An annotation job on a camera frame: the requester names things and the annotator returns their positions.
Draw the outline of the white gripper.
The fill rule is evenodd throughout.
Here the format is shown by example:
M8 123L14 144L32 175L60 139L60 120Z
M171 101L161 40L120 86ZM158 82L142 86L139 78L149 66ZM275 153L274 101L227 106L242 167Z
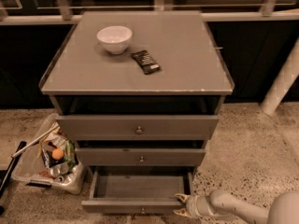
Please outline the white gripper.
M184 193L176 193L175 197L181 202L186 203L186 209L180 208L174 210L173 213L180 217L212 217L216 214L215 209L209 202L207 196L186 195Z

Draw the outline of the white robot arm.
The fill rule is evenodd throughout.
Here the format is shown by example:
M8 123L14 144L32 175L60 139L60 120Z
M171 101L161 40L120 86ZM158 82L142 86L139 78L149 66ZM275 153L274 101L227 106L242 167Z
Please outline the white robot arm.
M299 224L298 192L280 194L269 209L241 201L220 189L211 191L207 196L177 193L175 197L185 204L183 208L174 210L181 217L239 217L248 224Z

